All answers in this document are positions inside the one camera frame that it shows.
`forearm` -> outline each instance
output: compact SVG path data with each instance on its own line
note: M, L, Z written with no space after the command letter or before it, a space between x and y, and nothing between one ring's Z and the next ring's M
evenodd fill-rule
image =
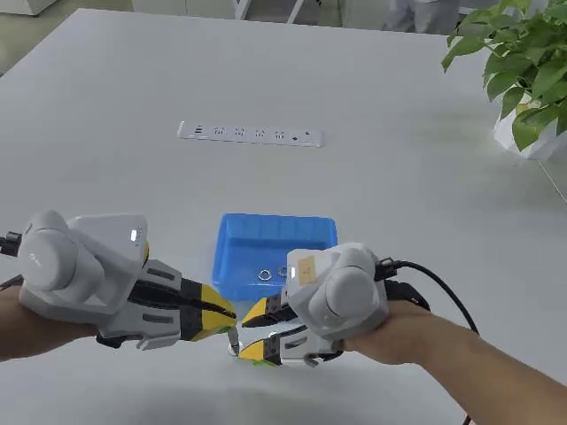
M419 363L478 425L559 425L567 388L512 359L476 334L439 320Z
M21 305L18 295L19 288L0 292L0 361L35 356L95 335L89 326L44 319Z

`blue plastic tray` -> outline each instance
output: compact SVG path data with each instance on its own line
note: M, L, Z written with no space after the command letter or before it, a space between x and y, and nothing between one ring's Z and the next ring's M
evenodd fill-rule
M333 219L258 214L225 214L214 254L213 284L227 299L256 301L285 285L278 268L297 248L325 250L337 244ZM261 281L260 270L272 278Z

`power strip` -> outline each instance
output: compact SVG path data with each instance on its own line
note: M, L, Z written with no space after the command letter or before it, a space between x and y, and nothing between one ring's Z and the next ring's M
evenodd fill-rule
M275 127L207 126L183 121L177 135L182 139L215 140L221 142L287 144L320 148L321 130L290 130Z

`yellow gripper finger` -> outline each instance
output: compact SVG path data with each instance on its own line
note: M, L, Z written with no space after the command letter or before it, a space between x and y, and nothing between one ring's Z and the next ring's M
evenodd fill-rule
M266 338L255 341L245 347L238 355L239 359L250 360L254 364L281 366L279 338Z

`label sticker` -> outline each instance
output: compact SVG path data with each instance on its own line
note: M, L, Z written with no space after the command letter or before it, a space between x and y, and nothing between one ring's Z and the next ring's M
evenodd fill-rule
M312 255L298 261L299 286L309 285L317 281L315 272L315 257Z

